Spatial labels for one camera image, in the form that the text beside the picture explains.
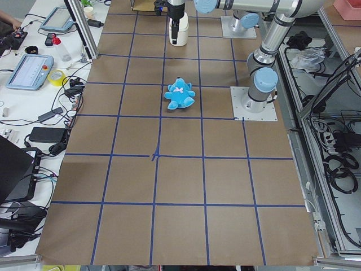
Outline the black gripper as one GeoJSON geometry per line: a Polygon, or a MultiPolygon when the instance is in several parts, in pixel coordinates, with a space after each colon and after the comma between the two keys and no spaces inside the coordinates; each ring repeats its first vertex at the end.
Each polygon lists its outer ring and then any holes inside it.
{"type": "Polygon", "coordinates": [[[171,43],[177,44],[179,32],[179,20],[184,16],[185,1],[184,0],[155,0],[154,11],[156,16],[160,16],[163,8],[167,8],[168,17],[171,21],[171,43]]]}

